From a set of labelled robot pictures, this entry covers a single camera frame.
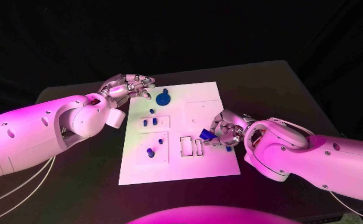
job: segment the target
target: black curtain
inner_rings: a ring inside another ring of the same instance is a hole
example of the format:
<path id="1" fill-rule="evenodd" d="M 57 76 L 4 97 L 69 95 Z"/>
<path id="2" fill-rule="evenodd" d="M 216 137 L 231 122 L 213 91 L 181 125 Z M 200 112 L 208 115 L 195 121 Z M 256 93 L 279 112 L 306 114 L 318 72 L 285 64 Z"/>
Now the black curtain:
<path id="1" fill-rule="evenodd" d="M 46 87 L 118 73 L 152 75 L 283 59 L 331 116 L 331 94 L 318 91 L 321 83 L 339 79 L 331 77 L 339 62 L 329 65 L 328 54 L 357 21 L 342 22 L 348 11 L 358 16 L 352 2 L 4 0 L 0 111 L 31 105 Z M 344 45 L 335 54 L 344 54 Z"/>

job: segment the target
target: dark table surface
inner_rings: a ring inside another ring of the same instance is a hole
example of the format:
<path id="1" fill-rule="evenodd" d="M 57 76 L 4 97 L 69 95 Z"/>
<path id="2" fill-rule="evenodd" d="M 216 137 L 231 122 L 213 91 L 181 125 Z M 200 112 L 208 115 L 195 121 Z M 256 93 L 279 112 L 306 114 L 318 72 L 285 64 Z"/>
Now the dark table surface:
<path id="1" fill-rule="evenodd" d="M 338 136 L 285 61 L 152 77 L 158 86 L 216 81 L 226 109 L 259 120 L 270 116 L 282 118 L 315 134 Z M 92 93 L 100 84 L 46 88 L 37 103 Z M 128 103 L 120 109 L 128 111 Z M 125 126 L 125 122 L 119 129 L 105 126 L 95 137 L 56 156 L 43 185 L 0 223 L 125 223 L 155 211 L 194 205 L 250 208 L 299 221 L 347 212 L 329 193 L 293 174 L 282 183 L 260 175 L 243 161 L 243 145 L 234 148 L 240 175 L 119 186 Z M 0 177 L 0 194 L 18 186 L 41 166 Z M 41 176 L 0 200 L 1 213 L 27 196 L 40 180 Z M 352 209 L 363 210 L 363 201 L 339 198 Z"/>

